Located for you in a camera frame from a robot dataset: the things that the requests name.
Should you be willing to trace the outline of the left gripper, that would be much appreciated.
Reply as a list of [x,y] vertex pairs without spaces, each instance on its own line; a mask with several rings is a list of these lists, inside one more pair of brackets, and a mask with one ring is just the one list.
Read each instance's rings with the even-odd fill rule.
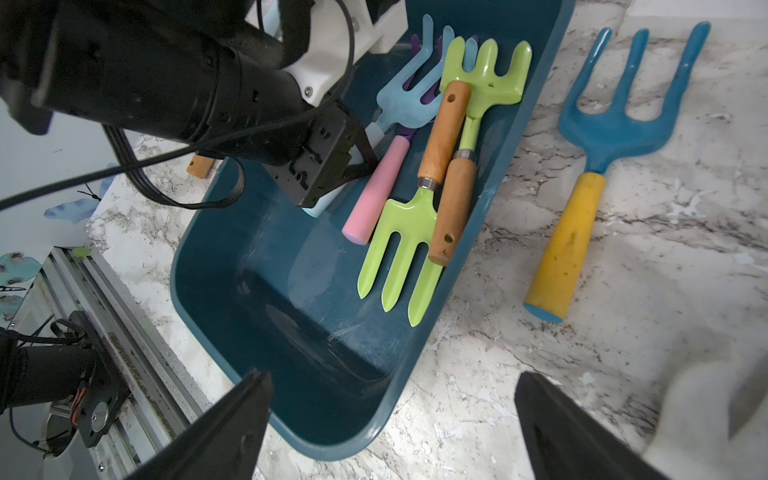
[[169,204],[128,145],[136,131],[179,154],[266,166],[299,207],[368,176],[378,160],[359,118],[328,95],[298,115],[264,121],[239,106],[247,1],[5,1],[1,97],[27,132],[62,113],[99,123],[117,172]]

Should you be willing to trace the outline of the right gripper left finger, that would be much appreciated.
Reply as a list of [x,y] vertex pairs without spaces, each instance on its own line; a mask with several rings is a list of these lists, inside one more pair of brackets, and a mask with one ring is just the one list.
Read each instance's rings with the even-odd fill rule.
[[267,371],[245,375],[131,479],[250,479],[256,469],[274,387]]

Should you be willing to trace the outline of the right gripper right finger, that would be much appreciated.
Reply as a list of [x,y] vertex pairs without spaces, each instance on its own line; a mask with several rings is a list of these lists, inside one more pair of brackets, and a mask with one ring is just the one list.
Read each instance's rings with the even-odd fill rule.
[[515,406],[537,479],[662,479],[545,376],[520,375]]

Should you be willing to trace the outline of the green trowel wooden handle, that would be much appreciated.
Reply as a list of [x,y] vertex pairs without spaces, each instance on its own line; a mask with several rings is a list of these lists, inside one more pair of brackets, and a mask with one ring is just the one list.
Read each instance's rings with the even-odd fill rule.
[[194,155],[190,160],[186,172],[196,178],[205,180],[208,178],[215,160],[205,156]]

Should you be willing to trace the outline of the teal plastic storage box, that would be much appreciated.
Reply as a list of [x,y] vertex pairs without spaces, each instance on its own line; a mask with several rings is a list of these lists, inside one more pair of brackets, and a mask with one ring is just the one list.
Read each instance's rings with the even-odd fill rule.
[[409,32],[430,15],[436,29],[493,39],[497,70],[527,41],[533,59],[522,101],[483,117],[472,211],[456,254],[442,272],[417,326],[407,318],[417,272],[397,305],[384,311],[383,281],[360,298],[366,250],[341,228],[363,182],[356,181],[319,218],[293,205],[256,161],[226,161],[210,196],[247,176],[240,199],[197,213],[171,273],[173,304],[187,327],[233,381],[270,372],[271,426],[296,450],[338,461],[365,449],[389,419],[438,321],[513,160],[573,14],[570,1],[410,1]]

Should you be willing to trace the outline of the light blue rake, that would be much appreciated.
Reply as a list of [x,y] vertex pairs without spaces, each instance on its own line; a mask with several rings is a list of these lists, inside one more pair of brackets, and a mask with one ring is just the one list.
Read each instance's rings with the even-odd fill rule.
[[[427,125],[437,115],[442,95],[435,94],[433,99],[426,104],[423,104],[421,99],[425,95],[433,93],[435,86],[439,83],[445,64],[445,50],[455,38],[455,34],[451,26],[445,26],[438,41],[439,52],[434,54],[434,22],[429,14],[424,14],[422,17],[422,33],[420,51],[392,77],[376,96],[381,113],[375,122],[370,123],[365,128],[365,134],[372,148],[379,144],[385,133],[394,124],[416,130]],[[406,81],[414,77],[418,69],[432,57],[439,57],[440,60],[418,83],[410,90],[406,90],[404,88]]]

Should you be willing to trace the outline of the purple tool pink handle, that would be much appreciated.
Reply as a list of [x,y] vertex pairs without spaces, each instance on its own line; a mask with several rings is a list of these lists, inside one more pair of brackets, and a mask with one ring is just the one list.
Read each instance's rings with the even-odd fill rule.
[[[451,148],[458,139],[470,98],[469,84],[459,80],[447,84],[420,167],[419,178],[424,186],[439,185],[443,182]],[[385,203],[411,146],[414,133],[413,129],[403,128],[393,138],[342,229],[343,235],[349,241],[357,245],[369,242],[385,209]]]

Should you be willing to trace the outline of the green rake wooden handle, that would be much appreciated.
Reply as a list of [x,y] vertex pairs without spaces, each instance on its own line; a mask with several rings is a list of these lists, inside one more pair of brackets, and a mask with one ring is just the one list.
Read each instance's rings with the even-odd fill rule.
[[471,89],[458,149],[447,168],[436,226],[430,242],[429,260],[446,267],[467,224],[477,174],[476,145],[484,114],[496,105],[514,105],[522,100],[533,57],[526,41],[514,48],[508,72],[495,73],[498,44],[488,39],[457,37],[449,45],[441,85],[461,82]]

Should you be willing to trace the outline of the green fork wooden handle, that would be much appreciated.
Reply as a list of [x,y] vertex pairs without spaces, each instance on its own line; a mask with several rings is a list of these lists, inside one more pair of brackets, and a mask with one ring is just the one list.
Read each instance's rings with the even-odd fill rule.
[[373,288],[390,237],[399,243],[381,292],[384,311],[397,304],[419,245],[429,244],[435,229],[435,192],[444,183],[448,163],[458,139],[472,91],[469,84],[452,81],[444,90],[439,111],[422,156],[413,198],[402,203],[388,199],[374,231],[357,281],[360,297]]

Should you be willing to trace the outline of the teal fork yellow handle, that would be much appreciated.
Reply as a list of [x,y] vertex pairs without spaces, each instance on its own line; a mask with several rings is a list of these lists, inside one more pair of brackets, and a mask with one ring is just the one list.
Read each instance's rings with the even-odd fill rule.
[[710,29],[711,24],[702,21],[691,31],[661,113],[650,121],[635,120],[626,114],[631,88],[649,39],[647,29],[637,31],[632,39],[626,66],[608,110],[586,114],[579,109],[578,100],[609,43],[612,30],[604,28],[598,34],[559,117],[561,135],[584,151],[586,163],[524,300],[525,309],[536,318],[550,323],[566,319],[588,253],[606,172],[616,160],[653,153],[669,141]]

